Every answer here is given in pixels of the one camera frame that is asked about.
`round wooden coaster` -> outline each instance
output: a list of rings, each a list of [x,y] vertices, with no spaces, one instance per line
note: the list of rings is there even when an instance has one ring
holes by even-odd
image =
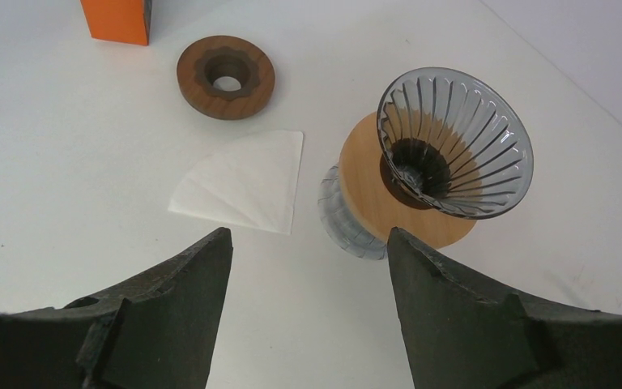
[[[400,201],[399,192],[383,183],[381,161],[376,114],[371,113],[354,127],[344,143],[339,155],[339,183],[352,215],[375,237],[387,242],[390,230],[400,227],[439,249],[473,229],[475,220],[449,216],[409,199]]]
[[[241,88],[224,91],[217,79],[232,77]],[[255,45],[234,36],[209,36],[191,44],[177,61],[183,97],[199,112],[217,119],[243,119],[268,104],[275,86],[271,60]]]

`glass base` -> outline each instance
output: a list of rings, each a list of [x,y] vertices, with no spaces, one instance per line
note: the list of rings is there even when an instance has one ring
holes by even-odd
[[[318,191],[318,211],[330,238],[359,258],[384,259],[387,245],[367,231],[351,214],[339,188],[337,165],[328,170]]]

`ribbed glass cone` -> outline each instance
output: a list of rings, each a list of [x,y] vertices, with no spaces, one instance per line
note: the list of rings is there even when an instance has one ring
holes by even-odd
[[[397,78],[380,100],[377,130],[393,180],[447,214],[498,216],[530,186],[525,127],[495,91],[460,71],[426,67]]]

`wooden ring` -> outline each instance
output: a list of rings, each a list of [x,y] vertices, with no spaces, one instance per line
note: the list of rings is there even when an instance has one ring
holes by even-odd
[[[241,88],[224,91],[214,86],[233,77]],[[209,36],[191,44],[177,61],[177,83],[197,111],[216,119],[253,116],[271,99],[275,70],[255,45],[234,36]]]
[[[356,124],[339,154],[339,187],[356,220],[383,242],[387,242],[393,227],[409,231],[435,249],[465,237],[475,220],[423,207],[409,195],[401,194],[389,179],[376,134],[376,114],[371,113]]]

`white wall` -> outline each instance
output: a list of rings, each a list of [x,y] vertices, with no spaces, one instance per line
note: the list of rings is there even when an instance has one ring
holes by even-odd
[[[482,0],[622,123],[622,0]]]

